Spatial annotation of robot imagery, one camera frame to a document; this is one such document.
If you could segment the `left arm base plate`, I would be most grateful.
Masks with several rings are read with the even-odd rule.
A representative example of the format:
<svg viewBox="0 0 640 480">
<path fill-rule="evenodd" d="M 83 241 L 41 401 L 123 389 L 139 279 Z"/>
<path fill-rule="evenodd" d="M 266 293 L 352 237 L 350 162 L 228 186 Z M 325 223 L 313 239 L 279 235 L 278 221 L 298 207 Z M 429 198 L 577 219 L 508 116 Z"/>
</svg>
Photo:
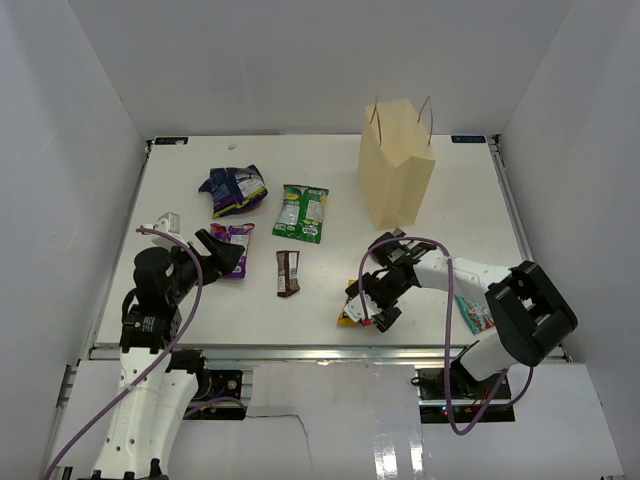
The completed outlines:
<svg viewBox="0 0 640 480">
<path fill-rule="evenodd" d="M 229 397 L 241 399 L 243 372 L 241 370 L 212 370 L 204 368 L 198 377 L 198 390 L 193 403 L 202 403 L 213 398 Z"/>
</svg>

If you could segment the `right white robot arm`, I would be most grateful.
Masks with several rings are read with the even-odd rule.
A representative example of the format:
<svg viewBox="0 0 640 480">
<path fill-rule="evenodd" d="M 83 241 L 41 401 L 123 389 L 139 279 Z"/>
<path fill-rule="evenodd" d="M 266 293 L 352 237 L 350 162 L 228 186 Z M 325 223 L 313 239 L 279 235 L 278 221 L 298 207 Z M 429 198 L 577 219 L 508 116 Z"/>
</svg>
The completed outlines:
<svg viewBox="0 0 640 480">
<path fill-rule="evenodd" d="M 365 272 L 345 293 L 345 315 L 386 332 L 400 317 L 399 299 L 412 288 L 440 290 L 475 302 L 493 322 L 488 334 L 465 346 L 438 376 L 444 394 L 472 399 L 488 380 L 516 364 L 539 365 L 578 326 L 546 272 L 525 260 L 515 267 L 452 258 L 432 242 L 386 242 L 368 253 L 378 269 Z"/>
</svg>

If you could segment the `colourful red green candy bag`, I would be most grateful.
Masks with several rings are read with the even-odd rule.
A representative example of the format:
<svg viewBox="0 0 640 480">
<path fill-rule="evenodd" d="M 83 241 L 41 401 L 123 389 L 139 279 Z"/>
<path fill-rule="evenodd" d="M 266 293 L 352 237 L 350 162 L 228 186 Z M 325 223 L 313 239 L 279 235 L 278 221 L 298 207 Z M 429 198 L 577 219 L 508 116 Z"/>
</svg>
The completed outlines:
<svg viewBox="0 0 640 480">
<path fill-rule="evenodd" d="M 462 318 L 474 335 L 494 327 L 493 318 L 487 308 L 460 295 L 455 295 L 455 301 Z"/>
</svg>

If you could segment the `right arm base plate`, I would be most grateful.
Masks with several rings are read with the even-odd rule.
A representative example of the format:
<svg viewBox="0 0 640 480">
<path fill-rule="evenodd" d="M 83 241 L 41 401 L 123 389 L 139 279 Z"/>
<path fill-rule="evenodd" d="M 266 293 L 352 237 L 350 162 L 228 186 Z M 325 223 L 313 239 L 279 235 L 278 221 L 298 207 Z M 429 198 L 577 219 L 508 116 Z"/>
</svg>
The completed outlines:
<svg viewBox="0 0 640 480">
<path fill-rule="evenodd" d="M 507 379 L 491 402 L 488 396 L 494 387 L 498 374 L 489 377 L 476 386 L 467 388 L 451 381 L 452 411 L 457 424 L 466 425 L 471 422 L 484 404 L 489 407 L 480 418 L 485 423 L 511 423 L 516 420 L 514 408 L 506 407 L 512 400 L 512 392 Z M 423 425 L 448 424 L 444 391 L 444 370 L 442 368 L 424 368 L 416 371 L 411 384 L 417 389 L 419 397 L 420 419 Z"/>
</svg>

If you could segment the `yellow M&M's packet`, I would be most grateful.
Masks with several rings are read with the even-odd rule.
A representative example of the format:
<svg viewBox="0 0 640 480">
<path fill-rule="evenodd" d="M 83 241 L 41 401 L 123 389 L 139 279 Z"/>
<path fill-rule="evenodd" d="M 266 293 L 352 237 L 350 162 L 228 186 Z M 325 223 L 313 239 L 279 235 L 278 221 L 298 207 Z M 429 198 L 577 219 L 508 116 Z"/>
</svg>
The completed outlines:
<svg viewBox="0 0 640 480">
<path fill-rule="evenodd" d="M 347 314 L 347 305 L 349 304 L 349 302 L 353 299 L 353 296 L 349 293 L 347 293 L 346 295 L 346 301 L 343 305 L 343 308 L 338 316 L 338 319 L 336 321 L 338 326 L 341 327 L 349 327 L 349 328 L 355 328 L 355 327 L 359 327 L 361 325 L 361 323 L 359 321 L 354 321 L 351 319 L 351 317 Z"/>
</svg>

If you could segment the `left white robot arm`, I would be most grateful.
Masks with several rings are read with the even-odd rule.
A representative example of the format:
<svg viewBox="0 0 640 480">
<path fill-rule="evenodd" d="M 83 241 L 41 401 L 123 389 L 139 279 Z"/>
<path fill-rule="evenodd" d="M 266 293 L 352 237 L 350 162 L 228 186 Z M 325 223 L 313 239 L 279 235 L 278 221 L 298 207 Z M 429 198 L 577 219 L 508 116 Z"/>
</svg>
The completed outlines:
<svg viewBox="0 0 640 480">
<path fill-rule="evenodd" d="M 205 396 L 211 374 L 199 350 L 178 351 L 177 340 L 192 317 L 179 305 L 190 293 L 231 273 L 244 248 L 214 238 L 206 230 L 196 237 L 201 255 L 177 234 L 162 233 L 164 246 L 134 258 L 134 287 L 122 304 L 119 383 L 116 403 L 94 479 L 165 479 L 183 415 L 192 399 Z"/>
</svg>

